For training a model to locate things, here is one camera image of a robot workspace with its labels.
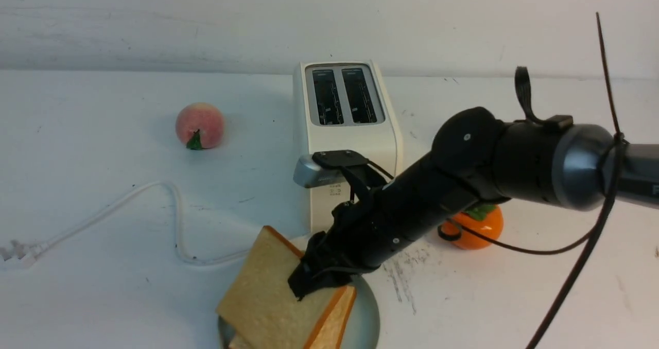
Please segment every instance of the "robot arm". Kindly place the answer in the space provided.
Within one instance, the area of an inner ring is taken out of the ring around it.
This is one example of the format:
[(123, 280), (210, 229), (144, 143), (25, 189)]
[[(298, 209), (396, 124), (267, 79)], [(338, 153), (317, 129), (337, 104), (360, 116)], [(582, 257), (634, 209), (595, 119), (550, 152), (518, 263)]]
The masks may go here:
[[(296, 297), (376, 270), (470, 206), (511, 198), (579, 211), (599, 206), (612, 175), (614, 138), (568, 116), (547, 121), (506, 123), (481, 107), (460, 112), (440, 128), (428, 154), (387, 184), (373, 180), (375, 172), (356, 152), (316, 154), (322, 170), (340, 171), (358, 189), (359, 201), (339, 204), (331, 229), (311, 237), (288, 280)], [(320, 183), (301, 182), (319, 176), (296, 172), (295, 178), (305, 187)], [(618, 198), (659, 204), (659, 145), (627, 147)]]

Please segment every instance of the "bread slice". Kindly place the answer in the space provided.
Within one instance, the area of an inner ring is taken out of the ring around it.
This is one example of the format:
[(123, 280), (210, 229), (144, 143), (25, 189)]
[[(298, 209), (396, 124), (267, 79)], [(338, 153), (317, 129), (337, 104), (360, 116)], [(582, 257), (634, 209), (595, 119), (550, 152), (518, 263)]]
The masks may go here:
[[(310, 349), (339, 349), (343, 341), (345, 326), (350, 318), (350, 312), (355, 304), (357, 292), (350, 286), (339, 300), (339, 304), (332, 309), (327, 321), (320, 328), (316, 339), (311, 343)], [(254, 349), (240, 335), (236, 335), (229, 343), (229, 349)]]
[(356, 298), (353, 286), (323, 288), (301, 302), (288, 277), (303, 253), (263, 227), (216, 312), (237, 332), (235, 349), (338, 348)]

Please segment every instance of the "white table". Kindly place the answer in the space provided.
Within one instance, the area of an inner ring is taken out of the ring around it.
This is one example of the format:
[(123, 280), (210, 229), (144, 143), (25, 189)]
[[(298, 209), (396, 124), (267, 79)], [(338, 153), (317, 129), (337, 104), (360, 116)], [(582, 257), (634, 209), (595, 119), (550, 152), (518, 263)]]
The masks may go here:
[[(522, 116), (512, 79), (386, 82), (407, 164), (464, 108)], [(537, 115), (611, 128), (602, 81), (532, 83)], [(272, 75), (0, 72), (0, 245), (48, 238), (160, 179), (181, 188), (188, 247), (199, 257), (248, 248), (263, 224), (304, 234), (289, 199), (299, 190), (291, 88), (290, 77)], [(659, 141), (659, 82), (616, 81), (614, 91), (628, 139)], [(191, 152), (176, 139), (175, 115), (191, 102), (226, 114), (219, 149)], [(28, 271), (0, 272), (0, 347), (217, 347), (214, 308), (240, 263), (179, 262), (171, 206), (167, 191), (151, 189)], [(523, 201), (503, 209), (501, 239), (530, 248), (563, 246), (596, 215)], [(658, 216), (616, 205), (541, 347), (657, 346)], [(523, 347), (578, 253), (465, 252), (431, 232), (388, 262), (393, 272), (367, 277), (382, 315), (379, 347)]]

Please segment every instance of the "peach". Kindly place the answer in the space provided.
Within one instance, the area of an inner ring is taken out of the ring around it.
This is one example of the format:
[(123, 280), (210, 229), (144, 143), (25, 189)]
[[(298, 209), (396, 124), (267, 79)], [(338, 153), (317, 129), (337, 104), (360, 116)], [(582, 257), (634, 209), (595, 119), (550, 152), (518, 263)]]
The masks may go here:
[(217, 147), (224, 134), (224, 117), (213, 105), (193, 103), (176, 117), (176, 135), (191, 150)]

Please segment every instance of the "white wall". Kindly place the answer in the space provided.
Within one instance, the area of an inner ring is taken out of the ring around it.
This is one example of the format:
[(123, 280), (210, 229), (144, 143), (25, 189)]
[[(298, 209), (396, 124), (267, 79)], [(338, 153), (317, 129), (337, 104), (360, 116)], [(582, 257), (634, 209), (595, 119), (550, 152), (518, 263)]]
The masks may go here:
[(659, 78), (659, 0), (0, 0), (0, 67)]

